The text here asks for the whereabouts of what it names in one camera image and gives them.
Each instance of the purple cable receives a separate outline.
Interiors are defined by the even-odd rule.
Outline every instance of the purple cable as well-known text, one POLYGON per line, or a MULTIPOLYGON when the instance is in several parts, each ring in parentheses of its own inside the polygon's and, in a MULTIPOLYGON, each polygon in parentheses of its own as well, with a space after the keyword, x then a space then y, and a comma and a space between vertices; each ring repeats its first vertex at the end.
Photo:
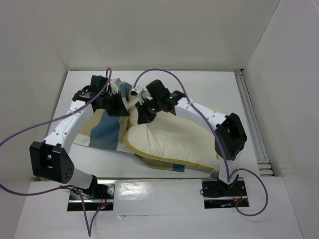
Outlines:
MULTIPOLYGON (((56 121, 58 121, 58 120, 62 120, 62 119, 64 119, 64 118, 67 118, 67 117, 69 117, 69 116, 71 116, 71 115, 73 115, 73 114, 75 114, 75 113, 78 113, 79 111, 83 110, 83 109, 84 109, 85 107, 87 107, 89 104, 91 104, 92 102, 94 102, 94 101, 104 92, 104 90, 106 89, 107 85, 109 84, 109 82, 110 82, 110 80, 111 80, 111 75, 112 75, 112 70, 111 70, 111 68, 107 68, 107 70, 106 70, 106 78, 107 78, 107 81, 106 81, 104 87, 101 89, 101 91, 100 91, 93 99, 91 99, 88 103, 86 103, 86 104, 83 105, 82 107, 78 108, 77 110, 75 110, 75 111, 73 111, 73 112, 71 112, 71 113, 68 113, 68 114, 66 114, 66 115, 60 116, 60 117, 58 117, 58 118, 51 119, 51 120, 48 120, 48 121, 45 121, 45 122, 42 122, 42 123, 37 123, 37 124, 35 124, 35 125, 29 126, 29 127, 27 127, 27 128, 24 128, 24 129, 22 129, 22 130, 20 130, 20 131, 18 131, 18 132, 16 132, 16 133, 14 133, 14 134, 8 136, 8 137, 5 138, 4 140, 2 140, 2 141, 0 142, 0 147, 1 147, 2 145, 4 145, 4 143, 6 143, 8 140, 12 139, 13 137, 15 137, 15 136, 17 136, 17 135, 19 135, 19 134, 21 134, 21 133, 23 133, 23 132, 26 132, 26 131, 28 131, 28 130, 30 130, 30 129, 33 129, 33 128, 36 128, 36 127, 39 127, 39 126, 42 126, 42 125, 45 125, 45 124, 48 124, 48 123, 52 123, 52 122, 56 122, 56 121)), ((43 192, 38 192, 38 193, 19 193, 19 192, 12 191, 12 190, 6 188, 4 185, 0 184, 0 188, 1 188, 1 189, 5 190, 5 191, 8 192, 8 193, 17 195, 17 196, 37 196, 37 195, 41 195, 41 194, 44 194, 44 193, 49 193, 49 192, 56 191, 56 190, 58 190, 58 189, 69 189, 70 187, 72 187, 72 186, 70 186, 70 185, 62 186, 62 185, 61 185, 61 186, 59 186, 59 187, 52 188, 52 189, 49 189, 49 190, 46 190, 46 191, 43 191, 43 192)), ((89 234, 89 237, 90 237, 90 236, 91 236, 91 229, 92 229, 93 220, 94 220, 96 214, 99 212, 100 209, 98 208, 98 210, 97 210, 96 213, 94 214, 94 216, 93 216, 93 218, 92 218, 92 221, 91 221, 91 227, 89 227, 89 226, 88 226, 88 219, 87 219, 86 211, 85 211, 84 200, 83 200, 82 194, 79 193, 79 195, 80 195, 80 197, 81 197, 82 207, 83 207, 83 212, 84 212, 84 218, 85 218, 85 222, 86 222, 86 224, 87 224, 88 234, 89 234)))
POLYGON ((260 177, 258 177, 257 174, 255 174, 254 172, 252 172, 252 171, 250 171, 250 170, 248 170, 248 169, 245 169, 245 168, 239 168, 239 169, 235 170, 234 172, 232 172, 231 174, 229 174, 229 168, 228 168, 227 159, 226 159, 226 155, 225 155, 224 149, 223 149, 223 147, 222 147, 222 145, 221 145, 221 143, 220 143, 220 140, 218 139, 218 137, 217 137, 217 135, 216 135, 216 133, 215 133, 213 127, 210 125, 209 121, 206 119, 206 117, 204 116, 204 114, 203 114, 198 108, 196 108, 196 106, 194 106, 194 105, 191 103, 191 100, 190 100, 190 98, 188 97, 188 94, 187 94, 187 92, 186 92, 186 90, 185 90, 184 85, 182 84, 182 82, 180 81, 180 79, 179 79, 174 73, 172 73, 172 72, 170 72, 170 71, 168 71, 168 70, 165 70, 165 69, 161 69, 161 68, 152 68, 152 69, 145 70, 145 71, 143 71, 142 73, 140 73, 140 75, 137 77, 137 79, 135 80, 135 83, 134 83, 133 87, 136 86, 136 84, 137 84, 137 82, 139 81, 139 79, 141 78, 141 76, 144 75, 146 72, 149 72, 149 71, 162 71, 162 72, 166 72, 166 73, 170 74, 171 76, 173 76, 173 77, 178 81, 178 83, 180 84, 180 86, 181 86, 181 88, 182 88, 182 90, 183 90, 183 92, 184 92, 184 94, 185 94, 185 97, 186 97, 187 101, 190 103, 190 105, 192 106, 192 108, 193 108, 193 109, 204 119, 204 121, 207 123, 207 125, 208 125, 210 131, 213 133, 213 135, 214 135, 214 137, 215 137, 215 139, 216 139, 216 142, 217 142, 217 144, 218 144, 218 147, 221 149, 221 154, 222 154, 222 158, 223 158, 224 163, 225 163, 226 174, 227 174, 227 181, 228 181, 228 182, 230 181, 230 179, 231 179, 231 177, 234 175, 234 173, 236 173, 236 172, 238 172, 238 171, 246 171, 246 172, 249 172, 249 173, 251 173, 252 175, 254 175, 254 176, 259 180, 259 182, 260 182, 261 185, 263 186, 263 188, 264 188, 264 190, 265 190, 265 194, 266 194, 266 202, 265 202, 265 205, 264 205, 264 207, 262 208, 262 210, 260 210, 260 211, 257 212, 257 213, 254 213, 254 214, 246 214, 246 213, 241 212, 241 211, 238 209, 238 204, 239 204, 243 199, 240 200, 240 201, 238 201, 238 202, 236 203, 235 208, 236 208, 236 210, 237 210, 240 214, 242 214, 242 215, 244 215, 244 216, 248 216, 248 217, 254 217, 254 216, 257 216, 257 215, 261 214, 261 213, 266 209, 266 207, 267 207, 267 205, 268 205, 268 192, 267 192, 267 189, 266 189, 266 187, 265 187, 265 184, 264 184, 263 181, 260 179, 260 177))

